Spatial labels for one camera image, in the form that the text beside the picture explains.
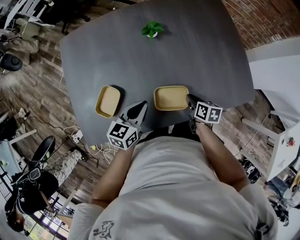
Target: red brick wall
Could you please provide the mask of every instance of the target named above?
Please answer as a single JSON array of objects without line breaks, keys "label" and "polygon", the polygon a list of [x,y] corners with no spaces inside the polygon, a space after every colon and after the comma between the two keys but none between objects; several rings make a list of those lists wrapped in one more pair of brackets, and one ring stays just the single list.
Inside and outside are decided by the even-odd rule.
[{"label": "red brick wall", "polygon": [[295,7],[293,0],[222,1],[246,50],[300,36],[300,11]]}]

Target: wooden floor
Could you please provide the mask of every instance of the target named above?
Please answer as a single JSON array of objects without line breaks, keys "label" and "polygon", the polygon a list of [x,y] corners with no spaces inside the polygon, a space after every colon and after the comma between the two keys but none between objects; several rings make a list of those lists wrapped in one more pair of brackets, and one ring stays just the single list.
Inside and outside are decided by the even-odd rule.
[{"label": "wooden floor", "polygon": [[[114,7],[122,8],[126,4],[99,0],[87,14],[92,19],[106,14]],[[84,20],[78,20],[71,25],[69,31],[72,31],[85,24]],[[20,124],[24,122],[26,131],[37,128],[38,132],[22,141],[17,142],[16,148],[27,159],[31,159],[38,145],[44,138],[54,135],[56,138],[56,148],[65,141],[66,137],[60,128],[76,126],[76,117],[72,109],[68,90],[65,86],[63,71],[61,68],[59,41],[64,35],[61,34],[61,24],[48,31],[40,34],[40,50],[37,54],[31,56],[31,63],[18,72],[9,73],[0,79],[2,84],[0,102],[0,111],[11,110],[11,115],[15,115],[21,107],[27,111],[31,111],[31,116],[36,116],[43,124],[36,121],[35,118],[28,118],[26,121],[18,120]],[[214,125],[214,132],[225,142],[225,146],[237,158],[241,148],[244,148],[249,140],[253,137],[255,131],[241,123],[241,118],[248,118],[261,124],[265,119],[264,126],[280,132],[281,124],[277,118],[272,116],[266,118],[270,112],[270,106],[263,95],[256,93],[255,100],[228,109],[218,125]],[[268,163],[272,148],[268,146],[267,137],[262,134],[256,134],[252,142],[247,146],[246,150],[254,151],[259,161],[265,165]],[[53,155],[51,161],[57,159],[61,154],[67,152],[74,145],[67,141]],[[105,172],[108,163],[105,161],[102,153],[95,157],[99,159],[99,167],[96,168],[97,161],[89,159],[87,162],[78,162],[71,175],[67,178],[63,193],[69,195],[70,192],[79,189],[76,198],[81,202],[89,200],[93,186]]]}]

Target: white pot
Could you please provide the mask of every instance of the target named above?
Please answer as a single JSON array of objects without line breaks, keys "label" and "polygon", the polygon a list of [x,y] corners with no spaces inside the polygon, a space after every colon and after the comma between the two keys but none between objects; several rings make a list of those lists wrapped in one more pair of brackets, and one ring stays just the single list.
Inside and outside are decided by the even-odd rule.
[{"label": "white pot", "polygon": [[153,37],[155,38],[158,35],[158,32],[154,33]]}]

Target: gray t-shirt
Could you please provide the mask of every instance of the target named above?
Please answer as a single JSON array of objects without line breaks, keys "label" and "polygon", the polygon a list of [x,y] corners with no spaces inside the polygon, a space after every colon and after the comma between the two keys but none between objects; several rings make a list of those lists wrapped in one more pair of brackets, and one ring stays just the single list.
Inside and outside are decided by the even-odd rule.
[{"label": "gray t-shirt", "polygon": [[202,145],[158,137],[136,146],[119,197],[106,209],[77,205],[70,240],[255,239],[259,222],[274,239],[277,217],[263,188],[239,193],[218,181]]}]

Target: white wall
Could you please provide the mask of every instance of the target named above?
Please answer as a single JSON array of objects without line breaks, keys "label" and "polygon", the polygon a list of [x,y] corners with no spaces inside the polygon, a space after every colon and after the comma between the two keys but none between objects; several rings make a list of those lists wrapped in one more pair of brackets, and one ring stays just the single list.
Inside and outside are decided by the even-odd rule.
[{"label": "white wall", "polygon": [[[263,90],[275,110],[300,117],[300,37],[247,51],[255,89]],[[292,122],[282,119],[285,127]],[[300,230],[300,210],[289,210],[290,224],[279,223],[278,240],[291,240]]]}]

